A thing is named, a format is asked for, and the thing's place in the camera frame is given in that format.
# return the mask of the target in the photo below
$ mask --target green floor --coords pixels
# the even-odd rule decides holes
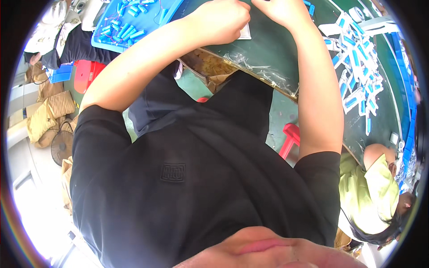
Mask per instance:
[[[64,89],[71,92],[73,99],[80,106],[83,94],[78,93],[74,89],[73,82],[75,72],[76,67],[73,68],[71,79],[64,82]],[[177,81],[177,84],[194,100],[197,100],[200,97],[211,97],[213,95],[203,82],[194,76],[194,74],[188,69],[183,71],[183,74]],[[75,114],[73,114],[72,117],[78,113],[78,110],[79,109],[76,108]],[[131,140],[134,142],[137,139],[137,135],[134,132],[133,123],[128,118],[128,109],[123,112],[123,117]],[[278,153],[286,139],[286,136],[283,133],[283,127],[285,124],[290,122],[294,124],[298,123],[298,106],[292,100],[275,90],[269,113],[269,121],[269,133],[266,144]],[[297,153],[298,147],[294,146],[286,159],[291,166],[296,162]]]

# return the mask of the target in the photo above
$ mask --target embroidered logo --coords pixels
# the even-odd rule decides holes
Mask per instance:
[[[168,182],[183,182],[185,176],[185,164],[164,164],[161,180]]]

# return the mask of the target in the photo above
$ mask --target black hair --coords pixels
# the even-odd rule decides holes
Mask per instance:
[[[412,192],[413,199],[411,201],[411,206],[413,206],[415,200],[416,200],[416,189],[419,181],[417,181],[414,185],[414,189]],[[364,231],[362,231],[359,227],[356,226],[353,219],[349,220],[347,217],[348,222],[350,223],[350,228],[353,233],[353,236],[363,242],[368,242],[370,244],[375,245],[381,245],[387,242],[387,240],[395,239],[401,232],[404,230],[406,223],[408,222],[408,219],[411,214],[411,209],[408,209],[403,215],[399,215],[398,211],[396,210],[393,217],[390,220],[383,220],[385,223],[389,224],[389,226],[382,232],[378,234],[367,234]]]

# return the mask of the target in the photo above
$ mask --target lips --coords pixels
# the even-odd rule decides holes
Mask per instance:
[[[286,240],[279,238],[270,238],[252,242],[250,244],[245,245],[240,251],[239,255],[252,253],[252,252],[262,252],[268,250],[273,247],[285,247],[290,246]]]

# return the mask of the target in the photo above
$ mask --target person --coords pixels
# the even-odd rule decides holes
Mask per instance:
[[[363,267],[329,248],[344,122],[326,45],[301,0],[252,3],[296,42],[298,162],[265,144],[272,87],[237,71],[198,103],[177,86],[175,59],[236,40],[251,19],[238,0],[202,4],[115,58],[83,97],[73,221],[104,267]]]
[[[384,245],[398,238],[411,213],[415,195],[399,194],[396,150],[371,144],[363,154],[364,171],[349,153],[340,161],[339,228],[362,242]]]
[[[24,48],[27,63],[41,61],[50,69],[75,60],[107,65],[119,55],[91,45],[92,32],[82,30],[79,14],[69,9],[70,4],[71,0],[57,0],[45,12]]]

